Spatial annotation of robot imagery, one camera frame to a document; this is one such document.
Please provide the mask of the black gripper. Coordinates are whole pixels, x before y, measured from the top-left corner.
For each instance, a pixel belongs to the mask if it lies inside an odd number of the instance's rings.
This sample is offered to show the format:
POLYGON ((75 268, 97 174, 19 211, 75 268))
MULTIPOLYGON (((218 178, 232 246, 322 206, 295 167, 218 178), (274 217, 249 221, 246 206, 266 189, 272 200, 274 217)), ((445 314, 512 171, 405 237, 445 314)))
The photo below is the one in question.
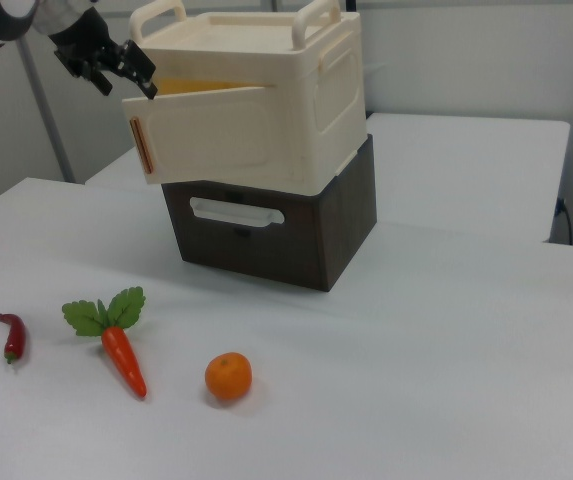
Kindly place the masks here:
POLYGON ((103 96, 113 89, 103 73, 110 71, 135 84, 146 98, 155 98, 158 89, 152 77, 156 66, 133 40, 121 47, 115 43, 95 8, 87 9, 71 26, 49 38, 66 70, 75 78, 87 79, 103 96))

